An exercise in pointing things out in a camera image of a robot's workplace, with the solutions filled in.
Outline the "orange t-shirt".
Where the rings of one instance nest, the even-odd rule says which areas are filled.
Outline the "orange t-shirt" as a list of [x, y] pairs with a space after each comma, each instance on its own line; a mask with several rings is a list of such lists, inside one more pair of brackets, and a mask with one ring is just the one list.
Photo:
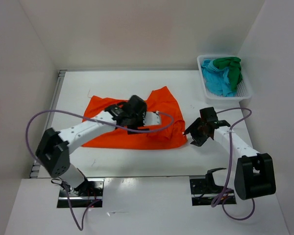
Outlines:
[[173, 149], [184, 145], [187, 137], [185, 121], [178, 102], [169, 89], [164, 86], [150, 93], [146, 100], [148, 111], [160, 111], [171, 115], [174, 123], [165, 130], [155, 133], [128, 134], [123, 129], [116, 129], [85, 143], [83, 147], [90, 148], [120, 148], [138, 150]]

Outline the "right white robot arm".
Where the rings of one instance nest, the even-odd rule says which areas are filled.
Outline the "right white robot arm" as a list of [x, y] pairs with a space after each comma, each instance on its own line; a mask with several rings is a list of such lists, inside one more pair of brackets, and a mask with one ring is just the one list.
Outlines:
[[201, 109], [185, 131], [192, 145], [202, 146], [209, 138], [218, 142], [230, 155], [229, 173], [225, 181], [242, 200], [272, 195], [276, 192], [272, 157], [249, 146], [234, 131], [234, 125], [219, 120], [213, 107]]

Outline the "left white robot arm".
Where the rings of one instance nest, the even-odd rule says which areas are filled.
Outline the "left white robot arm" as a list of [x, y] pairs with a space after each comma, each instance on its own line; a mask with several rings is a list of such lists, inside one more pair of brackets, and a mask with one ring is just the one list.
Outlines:
[[70, 154], [90, 140], [114, 131], [118, 125], [129, 128], [130, 132], [137, 130], [144, 125], [146, 113], [145, 101], [133, 95], [128, 101], [110, 105], [91, 120], [71, 128], [60, 131], [49, 128], [37, 147], [36, 157], [51, 177], [64, 181], [76, 195], [93, 193], [93, 183], [71, 164]]

